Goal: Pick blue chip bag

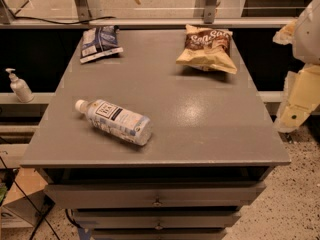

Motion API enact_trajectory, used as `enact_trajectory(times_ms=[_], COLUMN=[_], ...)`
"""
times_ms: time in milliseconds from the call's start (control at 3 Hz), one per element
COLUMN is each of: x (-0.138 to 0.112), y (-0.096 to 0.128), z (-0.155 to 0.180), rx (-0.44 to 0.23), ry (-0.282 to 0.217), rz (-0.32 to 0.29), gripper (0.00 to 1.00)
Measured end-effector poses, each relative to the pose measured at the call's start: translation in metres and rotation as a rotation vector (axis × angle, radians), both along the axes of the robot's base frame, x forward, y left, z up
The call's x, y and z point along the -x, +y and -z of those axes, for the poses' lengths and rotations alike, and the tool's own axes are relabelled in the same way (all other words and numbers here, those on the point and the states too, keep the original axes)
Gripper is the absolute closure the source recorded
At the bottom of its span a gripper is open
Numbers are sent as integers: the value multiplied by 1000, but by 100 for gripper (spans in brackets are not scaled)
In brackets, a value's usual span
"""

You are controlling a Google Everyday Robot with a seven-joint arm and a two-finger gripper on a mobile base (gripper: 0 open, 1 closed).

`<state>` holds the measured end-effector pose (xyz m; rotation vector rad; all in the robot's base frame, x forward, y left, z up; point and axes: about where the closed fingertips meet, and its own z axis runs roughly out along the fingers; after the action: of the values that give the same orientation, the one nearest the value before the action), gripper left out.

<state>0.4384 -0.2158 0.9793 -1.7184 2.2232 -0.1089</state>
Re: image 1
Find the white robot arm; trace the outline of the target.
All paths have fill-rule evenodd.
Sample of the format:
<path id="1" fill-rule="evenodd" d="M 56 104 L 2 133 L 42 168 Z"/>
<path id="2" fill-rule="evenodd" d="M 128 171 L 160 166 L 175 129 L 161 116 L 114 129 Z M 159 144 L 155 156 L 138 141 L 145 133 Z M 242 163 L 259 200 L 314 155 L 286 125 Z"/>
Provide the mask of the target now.
<path id="1" fill-rule="evenodd" d="M 297 73 L 287 73 L 274 122 L 279 132 L 289 133 L 320 105 L 320 0 L 312 0 L 297 19 L 274 35 L 273 42 L 291 44 L 293 57 L 304 63 Z"/>

